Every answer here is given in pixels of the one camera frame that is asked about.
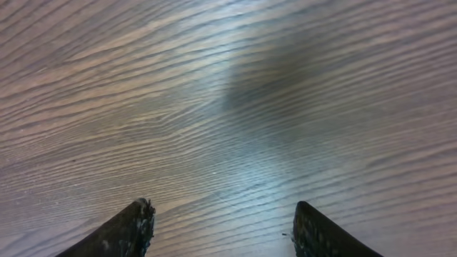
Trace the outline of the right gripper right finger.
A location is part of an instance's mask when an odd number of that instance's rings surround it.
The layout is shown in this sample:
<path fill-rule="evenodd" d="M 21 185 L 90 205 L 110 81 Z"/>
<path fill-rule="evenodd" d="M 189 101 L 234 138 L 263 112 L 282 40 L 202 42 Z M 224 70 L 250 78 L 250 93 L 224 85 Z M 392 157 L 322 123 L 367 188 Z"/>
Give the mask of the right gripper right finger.
<path fill-rule="evenodd" d="M 382 257 L 306 201 L 296 205 L 292 241 L 296 257 Z"/>

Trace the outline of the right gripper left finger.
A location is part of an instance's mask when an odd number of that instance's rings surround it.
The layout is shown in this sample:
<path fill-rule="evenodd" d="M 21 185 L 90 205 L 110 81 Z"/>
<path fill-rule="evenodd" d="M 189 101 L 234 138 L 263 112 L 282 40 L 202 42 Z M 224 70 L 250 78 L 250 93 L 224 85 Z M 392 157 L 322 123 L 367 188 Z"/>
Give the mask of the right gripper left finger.
<path fill-rule="evenodd" d="M 156 209 L 138 198 L 56 257 L 144 257 L 154 237 Z"/>

